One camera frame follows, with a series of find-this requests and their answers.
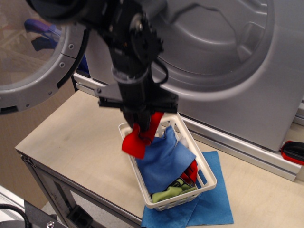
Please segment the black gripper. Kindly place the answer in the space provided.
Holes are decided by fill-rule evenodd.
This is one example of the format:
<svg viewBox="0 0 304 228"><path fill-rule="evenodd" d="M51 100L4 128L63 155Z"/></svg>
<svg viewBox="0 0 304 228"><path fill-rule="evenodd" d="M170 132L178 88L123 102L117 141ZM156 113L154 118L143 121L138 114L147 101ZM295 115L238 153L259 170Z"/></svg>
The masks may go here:
<svg viewBox="0 0 304 228"><path fill-rule="evenodd" d="M114 84L99 86L94 94L99 97L100 106L121 109L131 128L137 124L142 132L146 132L154 112L177 112L178 96L160 87L167 82L168 76L157 83L151 76L114 76L114 79Z"/></svg>

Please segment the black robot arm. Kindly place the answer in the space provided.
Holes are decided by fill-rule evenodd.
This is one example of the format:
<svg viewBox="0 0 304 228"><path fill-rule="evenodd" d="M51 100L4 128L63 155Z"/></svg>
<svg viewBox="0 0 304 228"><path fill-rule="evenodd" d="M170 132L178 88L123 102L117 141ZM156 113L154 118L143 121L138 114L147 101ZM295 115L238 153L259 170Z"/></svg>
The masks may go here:
<svg viewBox="0 0 304 228"><path fill-rule="evenodd" d="M30 0L29 6L54 24L79 23L95 30L109 48L116 81L95 90L103 107L119 108L127 123L149 130L156 112L176 113L178 97L152 78L163 41L135 0Z"/></svg>

